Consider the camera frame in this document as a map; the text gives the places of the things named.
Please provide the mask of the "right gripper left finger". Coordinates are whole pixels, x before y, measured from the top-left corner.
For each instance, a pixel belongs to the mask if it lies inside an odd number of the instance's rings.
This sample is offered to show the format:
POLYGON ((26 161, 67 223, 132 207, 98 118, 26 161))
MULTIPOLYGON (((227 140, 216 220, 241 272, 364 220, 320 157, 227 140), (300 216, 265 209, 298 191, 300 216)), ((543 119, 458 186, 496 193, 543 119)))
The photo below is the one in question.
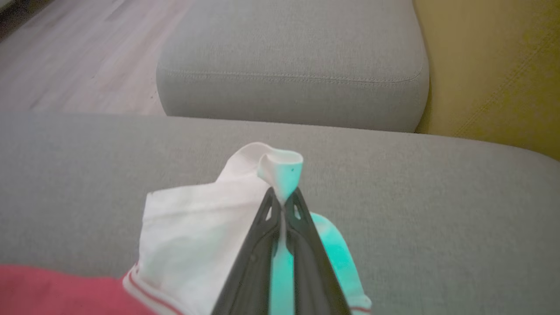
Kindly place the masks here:
POLYGON ((269 188, 218 295, 213 315, 268 315, 280 217, 280 204, 269 188))

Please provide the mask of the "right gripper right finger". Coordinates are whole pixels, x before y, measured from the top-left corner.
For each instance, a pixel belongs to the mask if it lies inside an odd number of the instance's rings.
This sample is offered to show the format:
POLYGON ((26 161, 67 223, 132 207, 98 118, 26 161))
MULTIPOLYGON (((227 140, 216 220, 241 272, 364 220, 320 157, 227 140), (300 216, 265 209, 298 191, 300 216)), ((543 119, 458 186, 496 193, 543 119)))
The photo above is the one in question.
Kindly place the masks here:
POLYGON ((350 307, 300 188, 285 203, 285 219, 287 248, 294 259, 294 313, 350 315, 350 307))

